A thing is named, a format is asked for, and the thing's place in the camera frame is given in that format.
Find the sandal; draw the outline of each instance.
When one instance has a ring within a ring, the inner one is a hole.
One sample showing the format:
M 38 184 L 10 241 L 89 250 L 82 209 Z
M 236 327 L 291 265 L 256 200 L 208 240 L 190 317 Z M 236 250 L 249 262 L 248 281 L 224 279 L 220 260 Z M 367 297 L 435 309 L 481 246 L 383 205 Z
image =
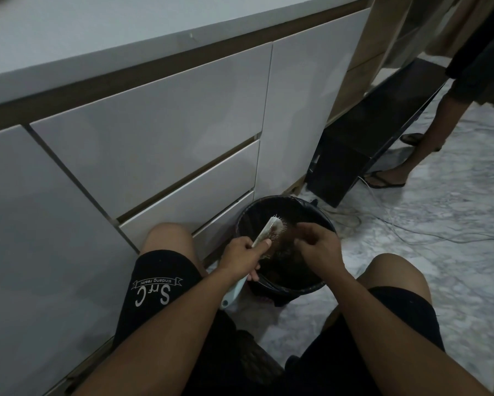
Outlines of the sandal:
M 417 146 L 421 142 L 421 139 L 423 138 L 422 133 L 407 133 L 402 135 L 399 140 L 401 140 L 405 145 L 409 146 Z M 436 147 L 435 152 L 438 152 L 441 150 L 441 147 Z
M 402 183 L 400 185 L 394 185 L 393 183 L 390 183 L 388 182 L 387 180 L 385 179 L 382 179 L 380 176 L 378 176 L 377 174 L 379 172 L 382 172 L 382 171 L 373 171 L 373 172 L 370 172 L 368 175 L 369 178 L 374 178 L 374 179 L 377 179 L 379 181 L 381 181 L 382 183 L 384 183 L 384 186 L 381 186 L 381 185 L 372 185 L 371 183 L 369 183 L 367 180 L 366 180 L 366 177 L 364 177 L 364 181 L 366 182 L 366 185 L 368 185 L 369 187 L 371 187 L 372 189 L 388 189 L 388 188 L 391 188 L 391 187 L 404 187 L 406 185 L 406 183 Z

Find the black trash bin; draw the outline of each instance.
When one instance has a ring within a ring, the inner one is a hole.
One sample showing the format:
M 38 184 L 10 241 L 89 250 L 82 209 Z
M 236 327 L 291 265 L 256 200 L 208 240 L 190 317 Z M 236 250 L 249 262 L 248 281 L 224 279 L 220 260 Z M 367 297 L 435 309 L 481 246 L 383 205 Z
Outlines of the black trash bin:
M 268 196 L 256 200 L 242 212 L 236 222 L 234 237 L 248 236 L 252 240 L 256 239 L 270 217 L 275 215 L 289 226 L 298 222 L 314 222 L 335 232 L 329 218 L 311 203 L 293 196 Z M 272 299 L 275 306 L 281 307 L 324 286 L 325 283 L 303 260 L 296 261 L 297 253 L 293 251 L 278 254 L 271 262 L 269 271 L 265 269 L 268 265 L 261 260 L 262 267 L 258 272 L 260 280 L 248 282 L 251 291 L 256 296 Z

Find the marble floor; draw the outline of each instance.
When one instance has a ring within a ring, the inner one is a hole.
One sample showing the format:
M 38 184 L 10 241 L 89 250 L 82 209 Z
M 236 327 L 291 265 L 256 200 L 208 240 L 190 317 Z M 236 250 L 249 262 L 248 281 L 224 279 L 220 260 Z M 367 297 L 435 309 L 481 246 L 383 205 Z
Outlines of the marble floor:
M 407 133 L 424 132 L 447 83 Z M 410 148 L 396 142 L 374 169 L 395 166 Z M 315 196 L 303 191 L 300 197 Z M 332 211 L 321 201 L 319 206 Z M 454 243 L 391 227 L 454 238 Z M 424 273 L 447 353 L 489 389 L 494 387 L 494 107 L 471 106 L 442 151 L 418 166 L 402 189 L 370 191 L 358 183 L 330 214 L 349 271 L 362 273 L 379 253 L 397 253 Z M 301 355 L 336 306 L 323 289 L 283 308 L 244 289 L 228 310 L 280 364 Z

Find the electrical cable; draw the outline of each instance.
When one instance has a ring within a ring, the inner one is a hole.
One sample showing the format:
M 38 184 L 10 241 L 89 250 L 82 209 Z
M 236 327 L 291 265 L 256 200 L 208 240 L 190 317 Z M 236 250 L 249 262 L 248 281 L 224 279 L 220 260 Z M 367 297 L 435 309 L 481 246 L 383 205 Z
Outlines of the electrical cable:
M 448 241 L 448 242 L 452 242 L 452 243 L 456 243 L 456 244 L 466 244 L 466 243 L 474 243 L 474 242 L 485 242 L 485 241 L 489 241 L 489 240 L 493 240 L 494 241 L 494 236 L 491 235 L 491 234 L 487 234 L 487 233 L 468 232 L 468 233 L 460 233 L 460 234 L 458 234 L 456 236 L 447 238 L 447 237 L 444 237 L 444 236 L 441 236 L 441 235 L 438 235 L 438 234 L 435 234 L 435 233 L 418 232 L 418 231 L 414 231 L 412 229 L 405 228 L 405 227 L 403 227 L 401 225 L 398 225 L 398 224 L 396 224 L 394 222 L 394 220 L 392 218 L 392 215 L 390 214 L 389 208 L 387 206 L 385 206 L 379 199 L 376 198 L 376 196 L 375 196 L 372 188 L 368 185 L 368 183 L 362 177 L 359 176 L 358 178 L 362 181 L 362 183 L 364 183 L 366 185 L 366 187 L 368 188 L 368 191 L 371 194 L 371 196 L 373 197 L 375 203 L 379 207 L 383 208 L 386 211 L 386 213 L 388 214 L 389 221 L 387 221 L 386 219 L 383 219 L 380 216 L 377 216 L 377 215 L 375 215 L 375 214 L 373 214 L 371 212 L 359 212 L 359 210 L 356 209 L 356 208 L 354 208 L 354 207 L 352 207 L 352 208 L 355 210 L 355 212 L 356 212 L 355 214 L 346 214 L 346 213 L 341 213 L 341 212 L 337 212 L 337 211 L 330 211 L 329 209 L 327 209 L 325 207 L 319 206 L 319 208 L 321 208 L 322 210 L 324 210 L 329 215 L 332 215 L 332 216 L 333 215 L 351 216 L 351 217 L 357 218 L 357 220 L 358 220 L 358 224 L 356 226 L 351 226 L 351 225 L 344 224 L 343 222 L 340 222 L 340 221 L 334 219 L 335 222 L 337 222 L 340 225 L 349 227 L 351 229 L 355 229 L 358 226 L 360 226 L 361 223 L 362 223 L 362 220 L 361 220 L 361 218 L 358 215 L 369 215 L 369 216 L 374 217 L 375 219 L 378 219 L 382 223 L 384 223 L 386 225 L 386 227 L 391 232 L 393 232 L 396 235 L 396 237 L 398 237 L 403 243 L 406 243 L 409 246 L 427 246 L 429 244 L 435 244 L 435 243 L 443 242 L 443 241 Z M 397 231 L 395 230 L 395 228 L 399 228 L 399 229 L 402 229 L 403 231 L 414 233 L 414 234 L 418 234 L 418 235 L 426 235 L 426 236 L 434 237 L 434 238 L 437 238 L 437 239 L 435 239 L 433 241 L 428 241 L 428 242 L 411 242 L 411 241 L 408 241 L 408 240 L 404 239 L 401 235 L 399 235 L 397 233 Z M 484 239 L 471 239 L 471 240 L 458 240 L 458 237 L 469 236 L 469 235 L 484 236 L 485 238 Z

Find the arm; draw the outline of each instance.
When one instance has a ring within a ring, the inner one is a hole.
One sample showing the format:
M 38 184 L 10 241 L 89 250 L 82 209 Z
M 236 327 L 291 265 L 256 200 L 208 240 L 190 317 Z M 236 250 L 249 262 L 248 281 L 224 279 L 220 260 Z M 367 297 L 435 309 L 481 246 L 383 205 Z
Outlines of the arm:
M 257 266 L 270 241 L 251 244 L 233 239 L 214 272 L 136 330 L 76 395 L 181 394 L 223 296 Z
M 351 276 L 334 232 L 300 224 L 297 247 L 329 286 L 382 394 L 471 395 L 491 393 L 437 346 L 415 332 Z

